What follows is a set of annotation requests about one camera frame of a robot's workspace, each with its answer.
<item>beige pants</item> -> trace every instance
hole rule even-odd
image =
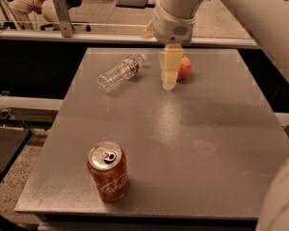
[[[28,15],[33,11],[33,0],[13,0],[10,7],[25,29],[34,29]],[[51,23],[56,30],[60,30],[58,16],[52,0],[45,0],[42,3],[41,13],[45,20]]]

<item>red soda can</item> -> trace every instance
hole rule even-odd
[[[117,143],[97,143],[89,152],[88,169],[103,201],[115,202],[126,195],[126,157]]]

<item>silver lid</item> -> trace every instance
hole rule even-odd
[[[117,143],[102,141],[97,143],[89,152],[89,162],[96,169],[107,170],[116,166],[121,156],[121,149]]]

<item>white robotic arm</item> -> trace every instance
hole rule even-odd
[[[160,0],[152,27],[163,42],[192,38],[195,13],[203,0]],[[289,0],[222,0],[289,82]]]

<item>red apple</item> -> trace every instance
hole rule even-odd
[[[186,77],[190,75],[192,71],[192,63],[191,60],[187,57],[183,57],[181,60],[180,68],[179,68],[179,73],[177,75],[177,81],[182,81]]]

